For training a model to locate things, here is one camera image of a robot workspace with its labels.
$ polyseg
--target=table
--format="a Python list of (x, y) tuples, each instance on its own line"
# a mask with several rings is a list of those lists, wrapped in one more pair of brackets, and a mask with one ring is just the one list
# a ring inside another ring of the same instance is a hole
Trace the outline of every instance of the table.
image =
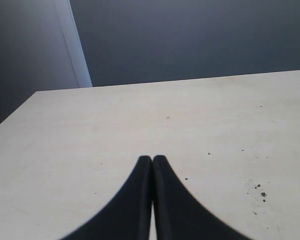
[(300, 240), (300, 71), (36, 92), (0, 125), (0, 240), (63, 237), (157, 154), (236, 230)]

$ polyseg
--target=black curved object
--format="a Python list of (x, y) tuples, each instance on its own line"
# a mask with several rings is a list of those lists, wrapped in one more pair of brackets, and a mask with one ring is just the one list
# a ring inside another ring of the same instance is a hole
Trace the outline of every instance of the black curved object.
[(152, 160), (141, 156), (113, 199), (62, 240), (148, 240), (152, 194)]
[(183, 186), (163, 155), (153, 159), (158, 240), (248, 240), (205, 209)]

